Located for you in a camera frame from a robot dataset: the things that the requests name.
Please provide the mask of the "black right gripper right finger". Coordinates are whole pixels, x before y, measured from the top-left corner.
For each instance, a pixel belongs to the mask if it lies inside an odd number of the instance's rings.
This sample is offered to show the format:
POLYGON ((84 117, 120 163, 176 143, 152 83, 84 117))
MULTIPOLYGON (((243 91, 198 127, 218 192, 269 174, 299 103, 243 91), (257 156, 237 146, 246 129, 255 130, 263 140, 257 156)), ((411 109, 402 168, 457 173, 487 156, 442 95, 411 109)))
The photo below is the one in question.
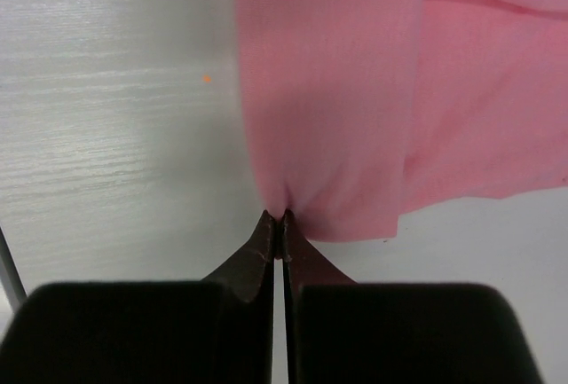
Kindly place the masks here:
POLYGON ((292 383, 539 383, 517 317, 490 286, 360 284, 280 221, 292 383))

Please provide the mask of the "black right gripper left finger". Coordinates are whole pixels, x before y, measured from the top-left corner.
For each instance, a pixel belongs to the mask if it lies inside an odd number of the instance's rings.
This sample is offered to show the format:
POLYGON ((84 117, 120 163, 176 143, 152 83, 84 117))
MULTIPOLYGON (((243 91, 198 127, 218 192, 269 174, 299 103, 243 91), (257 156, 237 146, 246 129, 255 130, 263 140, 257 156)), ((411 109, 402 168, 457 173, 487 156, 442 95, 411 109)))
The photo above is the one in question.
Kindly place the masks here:
POLYGON ((1 345, 4 383, 267 383, 275 220, 198 281, 37 288, 1 345))

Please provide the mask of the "pink t shirt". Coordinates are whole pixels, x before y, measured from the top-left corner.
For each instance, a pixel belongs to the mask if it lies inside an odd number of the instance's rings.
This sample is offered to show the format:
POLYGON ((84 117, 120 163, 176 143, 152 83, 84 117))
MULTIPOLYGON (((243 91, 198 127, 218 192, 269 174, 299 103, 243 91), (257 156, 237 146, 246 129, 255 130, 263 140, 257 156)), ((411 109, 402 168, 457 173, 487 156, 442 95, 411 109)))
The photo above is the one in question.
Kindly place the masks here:
POLYGON ((310 238, 567 183, 567 0, 235 0, 256 184, 310 238))

